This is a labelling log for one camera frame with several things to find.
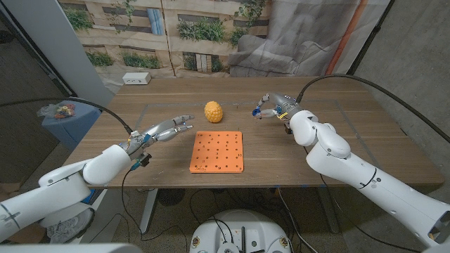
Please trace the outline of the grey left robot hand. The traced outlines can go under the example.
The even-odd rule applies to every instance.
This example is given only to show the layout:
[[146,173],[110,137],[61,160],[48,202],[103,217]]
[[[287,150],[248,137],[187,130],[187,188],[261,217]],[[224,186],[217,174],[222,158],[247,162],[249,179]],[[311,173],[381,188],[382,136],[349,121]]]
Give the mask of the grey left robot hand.
[[194,118],[194,115],[180,115],[173,119],[154,124],[142,133],[135,131],[129,137],[129,140],[119,144],[119,147],[121,147],[131,159],[136,159],[144,153],[146,148],[154,143],[170,141],[177,134],[192,129],[193,126],[188,125],[186,122]]

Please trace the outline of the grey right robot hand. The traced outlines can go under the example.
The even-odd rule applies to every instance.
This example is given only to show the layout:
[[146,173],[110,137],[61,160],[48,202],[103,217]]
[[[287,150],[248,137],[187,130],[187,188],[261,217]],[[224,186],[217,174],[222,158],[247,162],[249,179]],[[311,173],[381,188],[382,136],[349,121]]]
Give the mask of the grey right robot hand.
[[[273,103],[274,108],[262,110],[261,107],[266,102]],[[277,117],[280,120],[289,121],[300,110],[300,106],[294,98],[280,93],[267,93],[262,96],[257,107],[252,111],[252,116],[255,119]]]

